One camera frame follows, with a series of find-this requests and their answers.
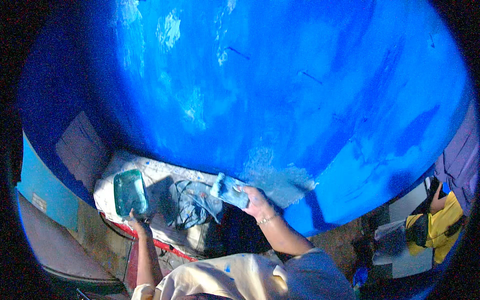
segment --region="green paint tray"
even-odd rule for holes
[[[148,199],[142,173],[139,170],[133,169],[115,175],[113,178],[113,194],[118,216],[129,216],[132,208],[137,215],[147,215]]]

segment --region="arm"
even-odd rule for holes
[[[158,263],[155,245],[153,244],[152,231],[148,224],[137,221],[133,213],[132,209],[128,225],[133,227],[138,234],[137,286],[146,283],[156,286],[160,283],[163,276]]]
[[[275,210],[258,189],[249,186],[239,187],[240,189],[248,194],[250,200],[244,212],[253,216],[257,222],[271,219],[259,226],[275,251],[302,255],[313,248],[306,238],[291,228],[280,216],[275,216]]]
[[[447,200],[447,197],[445,196],[441,199],[438,199],[438,195],[440,194],[442,187],[443,187],[443,182],[440,182],[440,184],[438,185],[437,191],[433,196],[432,203],[430,204],[430,213],[432,215],[435,215],[445,207],[445,201]]]

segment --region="bracelet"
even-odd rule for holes
[[[265,224],[265,223],[268,223],[270,222],[271,220],[275,219],[276,217],[278,217],[277,214],[274,214],[273,216],[270,216],[266,219],[263,219],[263,220],[260,220],[259,222],[257,222],[257,225],[261,225],[261,224]]]

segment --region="beige shirt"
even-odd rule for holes
[[[257,254],[235,254],[182,265],[154,288],[137,286],[133,300],[169,300],[208,293],[233,300],[355,299],[347,279],[320,249],[283,264]]]

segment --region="light blue wall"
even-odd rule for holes
[[[30,202],[36,193],[47,202],[47,216],[68,229],[77,230],[77,196],[50,172],[25,134],[22,181],[17,189]]]

